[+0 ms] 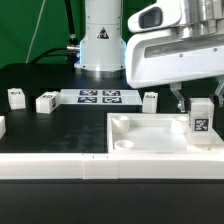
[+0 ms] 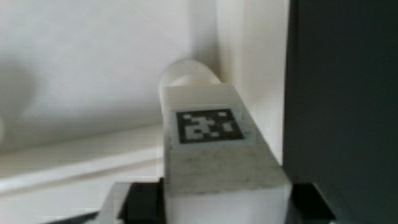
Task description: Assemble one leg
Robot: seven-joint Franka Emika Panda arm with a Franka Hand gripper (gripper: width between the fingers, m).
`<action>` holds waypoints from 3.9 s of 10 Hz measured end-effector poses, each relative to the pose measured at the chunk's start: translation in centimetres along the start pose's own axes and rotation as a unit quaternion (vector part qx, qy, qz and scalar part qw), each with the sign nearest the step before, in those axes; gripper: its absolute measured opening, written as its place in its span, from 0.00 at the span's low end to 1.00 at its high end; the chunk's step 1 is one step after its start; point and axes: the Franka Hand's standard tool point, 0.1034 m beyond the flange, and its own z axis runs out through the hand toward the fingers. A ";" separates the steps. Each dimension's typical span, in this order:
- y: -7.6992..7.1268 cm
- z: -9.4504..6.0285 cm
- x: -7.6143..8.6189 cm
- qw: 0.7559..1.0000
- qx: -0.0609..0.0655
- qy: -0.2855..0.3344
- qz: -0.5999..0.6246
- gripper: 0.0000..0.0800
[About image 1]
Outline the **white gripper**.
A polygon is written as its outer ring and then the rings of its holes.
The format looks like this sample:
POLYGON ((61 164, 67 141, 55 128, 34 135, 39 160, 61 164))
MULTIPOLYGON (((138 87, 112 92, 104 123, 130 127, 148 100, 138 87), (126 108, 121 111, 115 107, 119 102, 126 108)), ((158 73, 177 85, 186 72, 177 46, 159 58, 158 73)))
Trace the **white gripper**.
POLYGON ((126 49, 126 79, 132 88, 170 84, 185 111, 181 83, 219 76, 215 105, 224 106, 224 34, 178 40, 166 31, 134 35, 126 49))

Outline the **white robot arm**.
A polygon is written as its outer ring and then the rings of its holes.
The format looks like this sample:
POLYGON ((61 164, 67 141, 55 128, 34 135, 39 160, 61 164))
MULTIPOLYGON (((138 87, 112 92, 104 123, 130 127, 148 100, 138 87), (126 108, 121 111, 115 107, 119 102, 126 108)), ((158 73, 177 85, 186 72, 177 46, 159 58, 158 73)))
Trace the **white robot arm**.
POLYGON ((84 0, 86 34, 75 66, 97 78, 126 71, 133 88, 168 84, 180 94, 185 81, 216 77, 224 105, 224 1, 156 0, 128 19, 133 36, 121 38, 122 0, 84 0))

